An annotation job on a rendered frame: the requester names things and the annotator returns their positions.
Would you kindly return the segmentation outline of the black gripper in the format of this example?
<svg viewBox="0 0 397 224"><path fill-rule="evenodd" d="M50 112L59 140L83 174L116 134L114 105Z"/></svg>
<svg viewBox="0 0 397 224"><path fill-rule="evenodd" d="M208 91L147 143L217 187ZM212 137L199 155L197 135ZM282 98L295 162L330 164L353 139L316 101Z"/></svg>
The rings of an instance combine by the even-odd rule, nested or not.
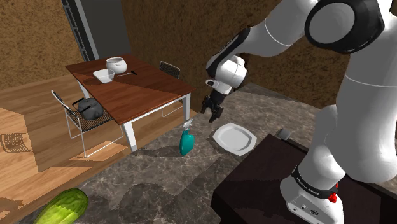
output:
<svg viewBox="0 0 397 224"><path fill-rule="evenodd" d="M212 123L216 119L220 118L223 112L223 107L220 105L224 101L225 97L225 94L221 94L215 89L212 90L210 95L204 97L200 112L204 114L207 108L211 108L212 115L209 119L209 123Z"/></svg>

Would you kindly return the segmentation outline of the white octagonal plate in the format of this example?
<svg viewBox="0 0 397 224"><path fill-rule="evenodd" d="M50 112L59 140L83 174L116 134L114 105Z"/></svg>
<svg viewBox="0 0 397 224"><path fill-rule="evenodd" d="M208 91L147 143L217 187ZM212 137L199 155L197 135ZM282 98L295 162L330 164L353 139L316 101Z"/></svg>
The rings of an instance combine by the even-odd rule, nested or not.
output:
<svg viewBox="0 0 397 224"><path fill-rule="evenodd" d="M249 130L234 123L228 123L218 128L212 138L224 150L238 156L250 152L257 140L257 137Z"/></svg>

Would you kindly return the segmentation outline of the teal spray bottle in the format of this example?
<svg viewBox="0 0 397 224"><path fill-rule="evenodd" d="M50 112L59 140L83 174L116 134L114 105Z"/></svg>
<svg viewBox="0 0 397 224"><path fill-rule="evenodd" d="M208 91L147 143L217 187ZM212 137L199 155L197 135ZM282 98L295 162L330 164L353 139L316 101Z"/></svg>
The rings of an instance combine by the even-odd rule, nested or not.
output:
<svg viewBox="0 0 397 224"><path fill-rule="evenodd" d="M179 152L182 156L185 156L194 147L195 137L194 135L189 134L192 121L192 119L189 119L183 124L183 132L179 142Z"/></svg>

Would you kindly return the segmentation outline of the brown wooden dining table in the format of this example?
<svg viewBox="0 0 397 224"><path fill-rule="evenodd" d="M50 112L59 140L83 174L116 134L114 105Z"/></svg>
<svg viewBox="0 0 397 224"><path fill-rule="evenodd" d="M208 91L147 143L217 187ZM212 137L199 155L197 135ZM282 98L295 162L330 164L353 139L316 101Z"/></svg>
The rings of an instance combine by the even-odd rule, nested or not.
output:
<svg viewBox="0 0 397 224"><path fill-rule="evenodd" d="M121 56L127 71L135 74L116 76L101 83L94 72L106 67L105 59L67 65L84 95L91 95L123 129L129 147L137 150L132 123L178 100L183 101L183 118L190 117L190 94L195 87L174 78L131 54Z"/></svg>

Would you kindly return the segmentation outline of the small grey square block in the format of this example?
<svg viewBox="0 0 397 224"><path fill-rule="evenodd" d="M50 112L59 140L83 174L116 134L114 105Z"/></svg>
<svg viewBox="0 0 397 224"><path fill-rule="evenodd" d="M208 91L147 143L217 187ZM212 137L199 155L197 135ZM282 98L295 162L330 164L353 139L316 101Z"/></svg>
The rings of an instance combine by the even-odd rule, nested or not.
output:
<svg viewBox="0 0 397 224"><path fill-rule="evenodd" d="M287 141L291 135L291 131L288 129L282 128L277 131L276 136L282 140Z"/></svg>

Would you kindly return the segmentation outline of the dark robot stand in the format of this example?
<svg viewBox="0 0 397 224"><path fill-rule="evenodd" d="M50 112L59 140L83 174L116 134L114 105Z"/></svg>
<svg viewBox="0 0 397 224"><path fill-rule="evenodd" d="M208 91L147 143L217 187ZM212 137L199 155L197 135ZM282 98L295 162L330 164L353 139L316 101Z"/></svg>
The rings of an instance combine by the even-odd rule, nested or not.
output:
<svg viewBox="0 0 397 224"><path fill-rule="evenodd" d="M286 207L280 182L308 149L269 134L214 190L211 207L220 224L308 224ZM345 176L338 195L345 224L397 224L397 195Z"/></svg>

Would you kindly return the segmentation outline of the white round pot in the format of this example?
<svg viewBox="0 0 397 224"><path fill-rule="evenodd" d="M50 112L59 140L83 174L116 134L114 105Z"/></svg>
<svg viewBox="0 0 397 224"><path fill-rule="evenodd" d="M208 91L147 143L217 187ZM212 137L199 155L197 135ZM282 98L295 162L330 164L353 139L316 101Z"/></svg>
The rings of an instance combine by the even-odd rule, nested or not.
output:
<svg viewBox="0 0 397 224"><path fill-rule="evenodd" d="M111 57L106 60L106 68L115 72L115 74L122 74L127 70L127 63L122 57Z"/></svg>

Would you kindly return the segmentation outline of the white bowl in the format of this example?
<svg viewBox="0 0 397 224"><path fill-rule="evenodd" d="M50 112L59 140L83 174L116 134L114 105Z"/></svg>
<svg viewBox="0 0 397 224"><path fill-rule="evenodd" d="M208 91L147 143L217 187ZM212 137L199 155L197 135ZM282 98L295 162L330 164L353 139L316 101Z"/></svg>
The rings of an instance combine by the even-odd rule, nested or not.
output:
<svg viewBox="0 0 397 224"><path fill-rule="evenodd" d="M101 83L109 83L113 81L115 76L115 72L111 69L101 69L98 71L94 71L93 75L101 82Z"/></svg>

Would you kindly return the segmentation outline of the dark grey kettle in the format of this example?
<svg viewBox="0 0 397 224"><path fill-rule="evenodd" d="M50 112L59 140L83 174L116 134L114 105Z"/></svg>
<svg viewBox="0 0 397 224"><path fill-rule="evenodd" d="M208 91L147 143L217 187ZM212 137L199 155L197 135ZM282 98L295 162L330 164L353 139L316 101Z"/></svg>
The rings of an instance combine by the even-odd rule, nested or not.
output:
<svg viewBox="0 0 397 224"><path fill-rule="evenodd" d="M104 114L104 109L94 98L81 98L72 105L86 120L95 120Z"/></svg>

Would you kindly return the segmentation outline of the green cucumber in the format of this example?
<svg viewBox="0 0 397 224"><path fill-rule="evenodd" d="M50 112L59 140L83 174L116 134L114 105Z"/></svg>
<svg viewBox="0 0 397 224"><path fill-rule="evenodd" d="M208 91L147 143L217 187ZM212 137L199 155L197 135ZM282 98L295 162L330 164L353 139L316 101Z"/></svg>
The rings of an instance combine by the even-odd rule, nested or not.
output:
<svg viewBox="0 0 397 224"><path fill-rule="evenodd" d="M88 196L78 188L64 190L40 212L33 224L72 224L88 206Z"/></svg>

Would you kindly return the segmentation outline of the grey door with dark frame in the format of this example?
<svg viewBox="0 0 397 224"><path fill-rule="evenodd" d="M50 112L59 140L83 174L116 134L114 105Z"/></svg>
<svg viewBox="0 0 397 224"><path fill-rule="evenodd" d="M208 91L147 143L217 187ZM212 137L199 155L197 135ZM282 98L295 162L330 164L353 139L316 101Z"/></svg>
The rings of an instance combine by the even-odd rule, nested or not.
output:
<svg viewBox="0 0 397 224"><path fill-rule="evenodd" d="M130 53L121 0L61 0L83 60Z"/></svg>

